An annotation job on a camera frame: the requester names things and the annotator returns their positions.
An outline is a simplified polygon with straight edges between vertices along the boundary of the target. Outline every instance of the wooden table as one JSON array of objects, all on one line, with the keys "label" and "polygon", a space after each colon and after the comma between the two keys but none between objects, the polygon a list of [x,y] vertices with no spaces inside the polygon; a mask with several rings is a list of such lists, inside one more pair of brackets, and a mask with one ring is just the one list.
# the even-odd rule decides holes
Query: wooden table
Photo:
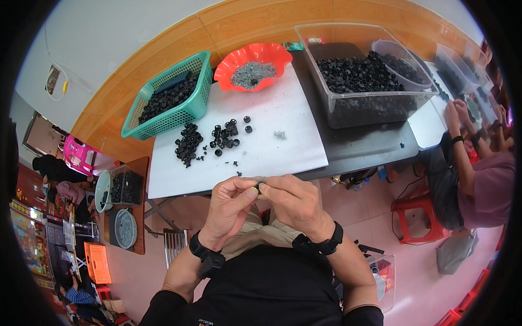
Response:
[{"label": "wooden table", "polygon": [[[136,220],[136,225],[138,227],[138,237],[136,238],[136,242],[134,243],[133,249],[134,253],[138,255],[145,254],[145,185],[147,184],[147,175],[149,172],[149,163],[150,157],[145,156],[140,159],[131,161],[127,163],[127,166],[137,174],[143,177],[143,184],[141,186],[141,205],[132,206],[132,205],[114,205],[112,209],[122,209],[122,208],[132,208],[132,215]],[[103,215],[103,238],[105,242],[110,244],[110,231],[109,231],[109,212],[104,211]]]}]

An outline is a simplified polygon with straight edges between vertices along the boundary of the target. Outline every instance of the gray bag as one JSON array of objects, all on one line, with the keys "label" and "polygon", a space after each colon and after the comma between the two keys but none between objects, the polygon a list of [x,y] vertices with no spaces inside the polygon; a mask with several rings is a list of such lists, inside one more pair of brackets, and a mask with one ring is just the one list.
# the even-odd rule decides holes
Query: gray bag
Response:
[{"label": "gray bag", "polygon": [[472,230],[469,237],[449,237],[437,247],[438,272],[445,275],[453,275],[464,259],[475,251],[479,242],[477,230]]}]

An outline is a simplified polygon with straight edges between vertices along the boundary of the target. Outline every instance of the pink shirt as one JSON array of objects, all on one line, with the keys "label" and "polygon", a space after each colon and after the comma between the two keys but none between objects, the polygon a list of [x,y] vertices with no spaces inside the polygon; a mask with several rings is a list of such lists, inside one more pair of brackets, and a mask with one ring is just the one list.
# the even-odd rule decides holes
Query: pink shirt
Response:
[{"label": "pink shirt", "polygon": [[75,205],[79,204],[85,198],[85,190],[76,187],[70,181],[62,181],[56,185],[56,192],[58,195],[73,200],[76,198]]},{"label": "pink shirt", "polygon": [[507,223],[515,187],[515,157],[498,152],[472,164],[475,196],[458,189],[458,205],[468,229],[496,227]]}]

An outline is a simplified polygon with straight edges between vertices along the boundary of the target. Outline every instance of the black cable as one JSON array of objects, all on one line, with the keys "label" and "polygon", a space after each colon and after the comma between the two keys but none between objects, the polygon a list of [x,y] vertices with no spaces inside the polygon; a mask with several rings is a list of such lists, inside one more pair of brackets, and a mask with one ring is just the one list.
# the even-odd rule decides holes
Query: black cable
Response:
[{"label": "black cable", "polygon": [[[400,193],[400,195],[399,195],[399,197],[397,197],[397,199],[400,199],[400,196],[402,196],[402,194],[404,194],[404,192],[406,191],[406,189],[408,189],[409,186],[413,185],[414,183],[416,183],[417,181],[419,181],[421,179],[424,179],[425,177],[426,176],[422,176],[422,177],[418,178],[417,180],[409,183],[406,186],[406,188],[404,188],[404,190]],[[425,244],[430,244],[430,243],[438,241],[438,240],[434,240],[434,241],[430,241],[430,242],[424,242],[424,243],[418,244],[418,245],[416,245],[416,244],[409,244],[407,242],[403,242],[401,239],[399,239],[399,237],[397,236],[397,233],[395,233],[395,230],[393,229],[393,213],[395,213],[395,212],[393,212],[393,211],[391,212],[391,231],[393,232],[393,234],[395,234],[395,237],[397,238],[397,240],[399,240],[400,243],[405,244],[405,245],[410,245],[410,246],[422,246],[422,245],[425,245]]]}]

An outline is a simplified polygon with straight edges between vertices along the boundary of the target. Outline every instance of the khaki pants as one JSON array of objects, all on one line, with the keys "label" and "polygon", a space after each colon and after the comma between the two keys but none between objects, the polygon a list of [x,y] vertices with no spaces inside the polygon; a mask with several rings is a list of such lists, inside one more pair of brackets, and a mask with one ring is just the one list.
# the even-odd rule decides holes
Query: khaki pants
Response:
[{"label": "khaki pants", "polygon": [[[322,208],[323,204],[319,182],[318,180],[314,180],[312,183],[319,188],[319,204]],[[241,230],[238,234],[228,239],[221,254],[229,260],[261,244],[292,248],[292,241],[294,241],[299,234],[301,234],[301,232],[277,220],[274,209],[270,211],[268,225],[263,225],[261,214],[257,206],[254,205],[250,209],[250,212],[248,212],[245,224]]]}]

